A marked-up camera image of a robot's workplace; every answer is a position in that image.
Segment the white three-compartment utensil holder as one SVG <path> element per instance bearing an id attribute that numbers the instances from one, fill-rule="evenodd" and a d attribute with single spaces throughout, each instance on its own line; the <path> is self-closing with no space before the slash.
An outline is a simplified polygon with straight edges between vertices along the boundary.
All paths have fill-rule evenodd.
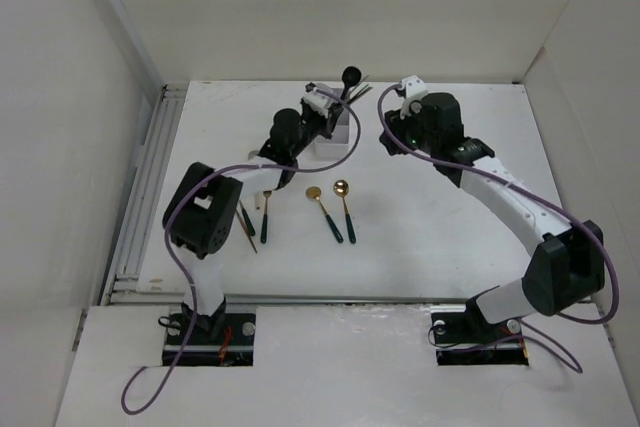
<path id="1" fill-rule="evenodd" d="M 315 155 L 322 160 L 339 160 L 349 151 L 350 120 L 347 110 L 343 110 L 330 138 L 318 136 L 314 140 Z"/>

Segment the dark green chopstick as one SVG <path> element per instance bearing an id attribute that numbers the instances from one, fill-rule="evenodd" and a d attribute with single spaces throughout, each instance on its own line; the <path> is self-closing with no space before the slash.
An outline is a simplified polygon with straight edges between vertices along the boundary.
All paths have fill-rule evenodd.
<path id="1" fill-rule="evenodd" d="M 368 76 L 365 76 L 361 79 L 361 82 L 358 83 L 352 91 L 349 93 L 347 97 L 347 103 L 353 104 L 364 95 L 366 95 L 370 90 L 371 86 L 367 83 Z"/>

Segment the black spoon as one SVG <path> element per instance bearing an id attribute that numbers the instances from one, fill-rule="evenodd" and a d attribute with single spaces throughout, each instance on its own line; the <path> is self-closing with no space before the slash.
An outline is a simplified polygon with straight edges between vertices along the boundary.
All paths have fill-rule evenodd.
<path id="1" fill-rule="evenodd" d="M 362 72 L 358 67 L 347 66 L 342 72 L 341 81 L 343 83 L 343 89 L 340 99 L 345 100 L 349 92 L 361 82 L 361 79 Z"/>

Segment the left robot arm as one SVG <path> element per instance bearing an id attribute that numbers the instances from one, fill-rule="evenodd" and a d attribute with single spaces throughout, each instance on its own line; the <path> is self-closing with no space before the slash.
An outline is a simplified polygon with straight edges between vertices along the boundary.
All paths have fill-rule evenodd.
<path id="1" fill-rule="evenodd" d="M 274 114 L 268 137 L 252 159 L 220 169 L 201 162 L 188 167 L 163 214 L 162 227 L 169 256 L 187 282 L 182 313 L 201 343 L 213 343 L 223 334 L 226 297 L 219 271 L 190 268 L 176 251 L 184 248 L 198 260 L 217 253 L 229 237 L 241 199 L 282 189 L 296 173 L 319 173 L 344 163 L 348 154 L 325 167 L 302 168 L 298 156 L 316 138 L 330 139 L 347 109 L 346 99 L 324 88 L 307 93 L 300 109 Z"/>

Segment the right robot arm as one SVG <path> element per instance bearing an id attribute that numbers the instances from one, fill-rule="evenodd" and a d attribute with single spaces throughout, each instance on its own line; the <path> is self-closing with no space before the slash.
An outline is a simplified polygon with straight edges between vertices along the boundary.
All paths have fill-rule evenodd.
<path id="1" fill-rule="evenodd" d="M 616 313 L 619 287 L 601 229 L 579 221 L 516 180 L 484 141 L 466 135 L 457 99 L 431 93 L 411 79 L 395 84 L 397 110 L 378 112 L 379 137 L 390 155 L 409 154 L 431 163 L 456 188 L 474 197 L 521 242 L 530 256 L 525 273 L 468 299 L 465 333 L 477 341 L 500 323 L 532 314 L 563 316 L 568 307 L 612 288 L 609 312 Z"/>

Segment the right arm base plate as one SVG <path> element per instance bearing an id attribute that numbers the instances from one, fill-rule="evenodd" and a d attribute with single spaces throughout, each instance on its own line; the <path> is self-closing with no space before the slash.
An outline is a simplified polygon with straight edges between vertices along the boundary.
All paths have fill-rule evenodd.
<path id="1" fill-rule="evenodd" d="M 528 366 L 518 320 L 477 327 L 465 312 L 435 312 L 428 339 L 438 366 Z"/>

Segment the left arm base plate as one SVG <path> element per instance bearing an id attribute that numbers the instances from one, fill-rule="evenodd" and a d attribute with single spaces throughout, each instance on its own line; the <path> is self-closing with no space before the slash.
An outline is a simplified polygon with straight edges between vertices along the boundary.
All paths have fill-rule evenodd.
<path id="1" fill-rule="evenodd" d="M 187 367 L 251 367 L 254 361 L 255 311 L 227 312 L 222 326 L 213 334 L 196 327 L 178 359 L 177 366 Z M 189 320 L 174 311 L 158 318 L 165 329 L 162 365 L 174 361 L 184 340 Z"/>

